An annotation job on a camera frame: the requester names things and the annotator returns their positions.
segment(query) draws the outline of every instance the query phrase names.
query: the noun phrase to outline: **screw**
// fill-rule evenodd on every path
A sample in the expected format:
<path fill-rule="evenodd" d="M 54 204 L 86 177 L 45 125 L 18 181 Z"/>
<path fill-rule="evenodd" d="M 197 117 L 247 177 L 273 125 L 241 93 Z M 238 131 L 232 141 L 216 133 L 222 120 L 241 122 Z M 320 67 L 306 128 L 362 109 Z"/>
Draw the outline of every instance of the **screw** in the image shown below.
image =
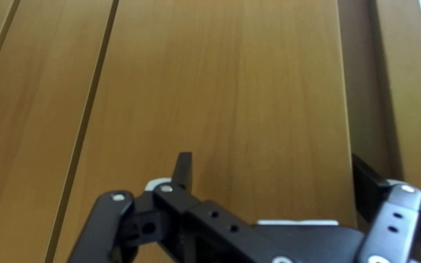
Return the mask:
<path fill-rule="evenodd" d="M 171 193 L 172 191 L 172 187 L 171 185 L 160 185 L 160 191 L 163 191 L 163 193 Z"/>
<path fill-rule="evenodd" d="M 111 194 L 111 198 L 113 201 L 124 201 L 125 196 L 124 194 Z"/>
<path fill-rule="evenodd" d="M 381 255 L 371 255 L 368 258 L 368 263 L 390 263 L 390 261 Z"/>
<path fill-rule="evenodd" d="M 292 263 L 292 260 L 289 260 L 287 257 L 279 255 L 279 257 L 273 257 L 271 263 Z"/>
<path fill-rule="evenodd" d="M 413 187 L 410 187 L 410 185 L 406 185 L 406 184 L 403 184 L 403 185 L 401 185 L 401 190 L 403 190 L 403 191 L 407 191 L 407 193 L 413 193 L 413 191 L 415 191 L 415 188 L 413 188 Z"/>

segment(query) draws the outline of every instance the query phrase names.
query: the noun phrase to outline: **metal mechanism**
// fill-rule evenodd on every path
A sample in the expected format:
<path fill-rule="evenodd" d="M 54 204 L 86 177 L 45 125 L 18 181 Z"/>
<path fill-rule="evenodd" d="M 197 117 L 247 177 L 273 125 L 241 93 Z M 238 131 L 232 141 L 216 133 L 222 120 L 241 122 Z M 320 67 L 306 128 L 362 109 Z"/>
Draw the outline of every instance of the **metal mechanism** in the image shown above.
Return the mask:
<path fill-rule="evenodd" d="M 353 156 L 356 209 L 369 231 L 334 220 L 261 220 L 248 225 L 191 191 L 191 153 L 179 153 L 171 179 L 154 179 L 134 198 L 97 197 L 70 263 L 132 261 L 140 245 L 157 242 L 173 261 L 409 263 L 421 244 L 421 190 L 388 184 Z"/>

